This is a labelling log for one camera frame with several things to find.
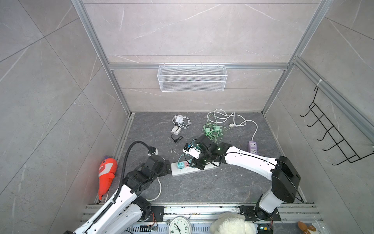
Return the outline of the white multicolour power strip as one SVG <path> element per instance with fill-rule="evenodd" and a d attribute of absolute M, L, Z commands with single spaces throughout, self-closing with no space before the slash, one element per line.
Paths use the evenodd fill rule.
<path fill-rule="evenodd" d="M 198 169 L 198 168 L 192 168 L 192 167 L 189 167 L 189 168 L 186 168 L 184 167 L 184 169 L 177 169 L 177 162 L 175 163 L 172 163 L 171 164 L 171 174 L 172 176 L 182 176 L 182 175 L 188 175 L 188 174 L 192 174 L 192 173 L 198 173 L 198 172 L 202 172 L 202 171 L 206 171 L 206 170 L 212 170 L 212 169 L 217 169 L 218 167 L 212 165 L 212 164 L 209 164 L 207 166 L 205 166 L 204 169 Z"/>

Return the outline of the white charger with black cable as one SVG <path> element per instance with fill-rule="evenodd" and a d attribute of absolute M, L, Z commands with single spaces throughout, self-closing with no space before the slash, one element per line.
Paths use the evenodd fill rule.
<path fill-rule="evenodd" d="M 183 137 L 179 135 L 181 130 L 182 128 L 179 126 L 173 127 L 170 138 L 173 140 L 174 143 L 179 143 L 183 139 Z"/>

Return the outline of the purple small power strip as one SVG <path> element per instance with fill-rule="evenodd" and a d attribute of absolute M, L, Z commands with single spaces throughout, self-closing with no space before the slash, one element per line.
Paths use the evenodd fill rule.
<path fill-rule="evenodd" d="M 248 150 L 251 154 L 257 155 L 258 154 L 257 143 L 255 141 L 250 141 L 248 143 Z"/>

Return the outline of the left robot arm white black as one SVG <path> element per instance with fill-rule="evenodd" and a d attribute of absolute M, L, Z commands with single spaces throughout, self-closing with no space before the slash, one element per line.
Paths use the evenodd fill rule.
<path fill-rule="evenodd" d="M 136 144 L 144 145 L 149 153 L 145 163 L 125 174 L 126 163 L 131 149 Z M 160 176 L 171 174 L 171 164 L 158 155 L 155 147 L 142 141 L 134 141 L 124 157 L 120 184 L 112 197 L 74 234 L 121 234 L 139 220 L 151 217 L 151 203 L 141 193 Z"/>

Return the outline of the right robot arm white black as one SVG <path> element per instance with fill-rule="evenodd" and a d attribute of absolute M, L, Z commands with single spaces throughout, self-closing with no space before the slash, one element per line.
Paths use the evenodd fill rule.
<path fill-rule="evenodd" d="M 283 203 L 293 203 L 300 195 L 301 176 L 289 158 L 267 158 L 243 151 L 228 143 L 214 143 L 203 135 L 184 146 L 184 154 L 192 157 L 190 166 L 204 170 L 208 165 L 235 165 L 255 172 L 269 181 L 271 188 L 260 196 L 254 208 L 258 219 L 270 218 Z"/>

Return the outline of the red toy vacuum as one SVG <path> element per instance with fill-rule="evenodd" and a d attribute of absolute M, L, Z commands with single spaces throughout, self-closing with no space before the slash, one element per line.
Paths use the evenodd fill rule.
<path fill-rule="evenodd" d="M 117 161 L 113 158 L 107 158 L 102 161 L 98 170 L 99 188 L 98 188 L 98 200 L 102 200 L 115 178 L 117 171 Z"/>

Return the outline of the white analog clock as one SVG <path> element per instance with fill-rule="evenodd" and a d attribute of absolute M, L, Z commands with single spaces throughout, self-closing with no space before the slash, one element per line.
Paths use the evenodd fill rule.
<path fill-rule="evenodd" d="M 192 225 L 184 216 L 178 216 L 169 223 L 168 234 L 192 234 Z"/>

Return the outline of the white plush toy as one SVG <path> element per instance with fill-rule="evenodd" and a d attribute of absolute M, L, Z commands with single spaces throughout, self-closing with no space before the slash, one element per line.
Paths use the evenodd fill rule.
<path fill-rule="evenodd" d="M 256 234 L 253 222 L 246 221 L 245 216 L 237 213 L 223 213 L 210 225 L 211 234 Z"/>

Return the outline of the brown plush toy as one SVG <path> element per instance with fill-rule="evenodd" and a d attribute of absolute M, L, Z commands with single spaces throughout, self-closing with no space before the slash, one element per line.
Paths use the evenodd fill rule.
<path fill-rule="evenodd" d="M 316 227 L 314 227 L 313 225 L 307 225 L 301 221 L 298 221 L 297 225 L 299 229 L 303 232 L 303 234 L 318 234 Z"/>

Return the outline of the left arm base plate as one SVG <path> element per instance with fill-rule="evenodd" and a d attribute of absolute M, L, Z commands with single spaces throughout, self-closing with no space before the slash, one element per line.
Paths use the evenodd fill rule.
<path fill-rule="evenodd" d="M 162 222 L 164 219 L 165 206 L 151 206 L 143 212 L 142 220 L 148 222 Z"/>

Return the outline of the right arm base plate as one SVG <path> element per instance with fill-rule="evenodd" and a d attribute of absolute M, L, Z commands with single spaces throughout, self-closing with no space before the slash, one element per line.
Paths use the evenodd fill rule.
<path fill-rule="evenodd" d="M 245 221 L 281 221 L 277 208 L 272 213 L 267 213 L 254 205 L 241 205 L 239 210 L 240 214 L 244 215 Z"/>

